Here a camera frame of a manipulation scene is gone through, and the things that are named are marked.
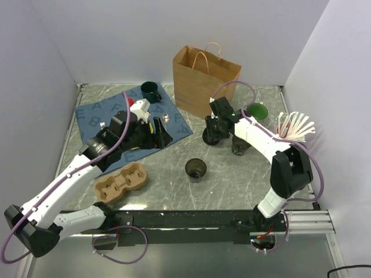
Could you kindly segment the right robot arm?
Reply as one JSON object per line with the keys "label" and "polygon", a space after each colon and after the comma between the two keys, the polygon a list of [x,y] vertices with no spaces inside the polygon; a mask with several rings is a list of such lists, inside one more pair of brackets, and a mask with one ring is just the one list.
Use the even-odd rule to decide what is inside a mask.
{"label": "right robot arm", "polygon": [[270,189],[253,209],[254,226],[266,231],[285,203],[313,180],[310,159],[302,145],[284,142],[254,117],[235,111],[225,97],[210,98],[209,105],[212,112],[205,117],[202,135],[206,144],[216,145],[233,135],[270,162]]}

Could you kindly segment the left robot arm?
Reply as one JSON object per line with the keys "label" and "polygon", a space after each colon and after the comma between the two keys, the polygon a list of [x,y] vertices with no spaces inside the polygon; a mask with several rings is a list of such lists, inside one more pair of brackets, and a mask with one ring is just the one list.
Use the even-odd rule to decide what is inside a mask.
{"label": "left robot arm", "polygon": [[41,193],[22,206],[9,206],[4,216],[28,253],[39,258],[64,238],[91,229],[110,232],[115,213],[102,202],[61,215],[61,209],[79,187],[105,172],[131,149],[164,149],[173,138],[161,119],[145,122],[134,112],[120,111],[79,150],[70,165]]}

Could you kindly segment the black plastic lid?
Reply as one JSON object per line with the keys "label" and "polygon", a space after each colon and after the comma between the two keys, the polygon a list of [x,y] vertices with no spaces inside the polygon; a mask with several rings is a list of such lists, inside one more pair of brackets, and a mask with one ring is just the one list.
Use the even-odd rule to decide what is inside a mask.
{"label": "black plastic lid", "polygon": [[206,143],[208,145],[211,145],[211,146],[217,145],[220,142],[220,140],[209,140],[207,138],[207,134],[205,132],[202,133],[202,139],[203,139],[204,143]]}

